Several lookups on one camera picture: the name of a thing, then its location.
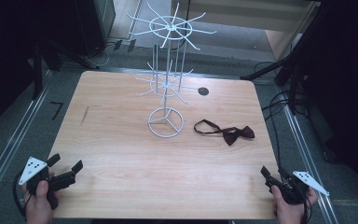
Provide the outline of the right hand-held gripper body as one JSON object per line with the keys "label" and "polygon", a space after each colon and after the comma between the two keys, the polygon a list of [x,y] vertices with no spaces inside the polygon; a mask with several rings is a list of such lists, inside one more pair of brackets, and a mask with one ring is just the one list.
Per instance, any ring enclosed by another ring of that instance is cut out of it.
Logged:
{"label": "right hand-held gripper body", "polygon": [[269,187],[269,191],[272,191],[272,186],[277,186],[284,200],[289,204],[297,205],[305,203],[309,188],[313,188],[325,196],[330,195],[308,172],[293,171],[289,175],[290,177],[287,182],[280,182],[274,176],[271,176],[270,180],[265,179],[265,185]]}

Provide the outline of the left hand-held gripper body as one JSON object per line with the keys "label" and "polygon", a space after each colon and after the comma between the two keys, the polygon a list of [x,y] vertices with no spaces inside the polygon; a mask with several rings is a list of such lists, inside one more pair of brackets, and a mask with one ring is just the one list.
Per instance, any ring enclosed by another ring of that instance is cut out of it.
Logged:
{"label": "left hand-held gripper body", "polygon": [[21,173],[18,184],[20,186],[26,184],[28,191],[35,195],[38,183],[41,180],[46,180],[48,182],[47,199],[51,209],[54,210],[59,205],[54,193],[75,184],[76,174],[70,170],[61,175],[50,176],[48,168],[47,161],[41,161],[37,158],[30,157]]}

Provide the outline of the dark red bow tie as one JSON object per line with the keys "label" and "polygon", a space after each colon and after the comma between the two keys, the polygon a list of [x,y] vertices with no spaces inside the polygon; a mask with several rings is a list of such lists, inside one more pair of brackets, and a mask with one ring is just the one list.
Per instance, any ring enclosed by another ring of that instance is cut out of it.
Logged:
{"label": "dark red bow tie", "polygon": [[[201,124],[205,124],[209,127],[212,128],[212,130],[210,132],[204,132],[198,129],[198,127]],[[243,137],[246,139],[254,139],[255,138],[255,132],[249,127],[249,126],[245,126],[242,129],[239,129],[237,127],[230,127],[230,128],[220,128],[218,125],[216,125],[215,123],[207,120],[207,119],[203,119],[199,122],[197,122],[194,126],[193,126],[193,130],[196,133],[199,134],[222,134],[225,142],[229,145],[232,146],[238,138]]]}

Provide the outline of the white wire display rack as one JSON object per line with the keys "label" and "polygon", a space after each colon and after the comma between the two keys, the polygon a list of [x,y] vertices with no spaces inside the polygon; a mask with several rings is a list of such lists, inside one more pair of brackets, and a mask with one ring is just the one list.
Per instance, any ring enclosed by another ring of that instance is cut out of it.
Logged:
{"label": "white wire display rack", "polygon": [[187,89],[183,78],[193,72],[192,69],[185,71],[187,46],[200,50],[190,37],[193,34],[213,35],[215,31],[196,29],[192,25],[193,21],[202,19],[205,12],[192,19],[183,19],[178,16],[179,3],[172,15],[160,14],[149,3],[146,5],[154,15],[152,19],[129,16],[133,21],[147,25],[145,31],[135,32],[133,35],[153,36],[152,61],[147,64],[151,77],[137,77],[137,80],[149,84],[149,90],[140,93],[140,96],[154,94],[160,98],[160,107],[149,115],[147,126],[154,135],[171,138],[183,130],[185,119],[168,101],[176,98],[187,105],[187,101],[181,96],[182,91]]}

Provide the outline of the person's right hand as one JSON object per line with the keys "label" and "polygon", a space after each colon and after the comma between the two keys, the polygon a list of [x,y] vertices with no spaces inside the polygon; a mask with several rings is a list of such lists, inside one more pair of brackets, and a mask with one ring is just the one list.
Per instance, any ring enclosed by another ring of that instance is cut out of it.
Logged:
{"label": "person's right hand", "polygon": [[308,219],[308,213],[318,200],[318,196],[315,190],[313,188],[309,188],[306,205],[292,205],[287,203],[277,186],[272,186],[271,190],[274,197],[272,209],[276,214],[277,224],[305,224],[306,220]]}

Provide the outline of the person's left hand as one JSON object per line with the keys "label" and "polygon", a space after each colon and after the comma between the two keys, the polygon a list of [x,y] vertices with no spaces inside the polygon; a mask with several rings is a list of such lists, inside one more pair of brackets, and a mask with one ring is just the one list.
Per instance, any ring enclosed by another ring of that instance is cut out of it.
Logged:
{"label": "person's left hand", "polygon": [[48,182],[41,180],[36,188],[36,194],[31,194],[26,186],[21,187],[25,205],[26,224],[52,224],[53,210],[47,199]]}

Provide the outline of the black metal stand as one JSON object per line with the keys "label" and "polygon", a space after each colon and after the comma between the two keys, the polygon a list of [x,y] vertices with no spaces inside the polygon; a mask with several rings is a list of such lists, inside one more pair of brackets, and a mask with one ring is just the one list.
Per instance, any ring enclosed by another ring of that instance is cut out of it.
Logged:
{"label": "black metal stand", "polygon": [[279,61],[272,63],[261,70],[255,71],[250,75],[241,76],[241,80],[253,81],[280,68],[274,82],[278,86],[283,86],[288,80],[291,80],[288,94],[288,105],[292,113],[296,112],[296,92],[298,90],[300,80],[300,54],[305,52],[306,46],[309,44],[315,30],[324,17],[324,12],[319,10],[322,0],[307,1],[310,2],[310,9],[300,23],[300,28],[304,27],[305,22],[308,23],[308,26],[302,36],[297,40],[296,44],[289,49],[289,53]]}
{"label": "black metal stand", "polygon": [[60,71],[62,68],[62,62],[59,59],[58,54],[61,53],[67,56],[72,61],[78,63],[84,68],[91,70],[98,70],[99,65],[92,65],[81,59],[74,52],[66,49],[56,41],[46,38],[39,38],[34,44],[34,95],[32,97],[35,100],[42,92],[43,78],[42,78],[42,61],[45,61],[50,70]]}

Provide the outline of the dark cabinet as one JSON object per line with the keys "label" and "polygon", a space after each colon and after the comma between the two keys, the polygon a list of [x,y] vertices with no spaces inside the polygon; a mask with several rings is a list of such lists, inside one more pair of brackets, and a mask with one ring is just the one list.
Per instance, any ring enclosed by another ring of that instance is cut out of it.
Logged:
{"label": "dark cabinet", "polygon": [[82,51],[90,56],[105,48],[116,17],[113,0],[75,0]]}

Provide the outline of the metal floor rail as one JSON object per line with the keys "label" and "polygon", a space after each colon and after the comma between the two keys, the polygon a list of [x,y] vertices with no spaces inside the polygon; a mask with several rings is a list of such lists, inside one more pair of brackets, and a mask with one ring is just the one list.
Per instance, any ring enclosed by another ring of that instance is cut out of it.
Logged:
{"label": "metal floor rail", "polygon": [[7,171],[7,167],[13,160],[23,137],[26,135],[30,125],[32,124],[35,115],[37,114],[40,106],[43,104],[44,99],[48,93],[51,80],[53,79],[53,72],[48,70],[43,75],[43,87],[39,95],[31,101],[27,110],[21,117],[20,123],[16,126],[14,133],[8,138],[2,154],[0,155],[0,182]]}
{"label": "metal floor rail", "polygon": [[[295,139],[296,147],[299,151],[299,155],[301,156],[305,170],[310,173],[310,175],[321,187],[326,189],[326,186],[324,185],[323,179],[321,177],[321,173],[318,171],[314,158],[311,155],[309,144],[307,143],[305,135],[303,134],[303,131],[298,122],[297,115],[292,113],[289,105],[285,105],[283,107],[283,111],[291,128],[291,132]],[[335,209],[330,200],[330,194],[323,194],[321,191],[318,191],[317,194],[319,195],[318,204],[324,218],[324,223],[339,224]]]}

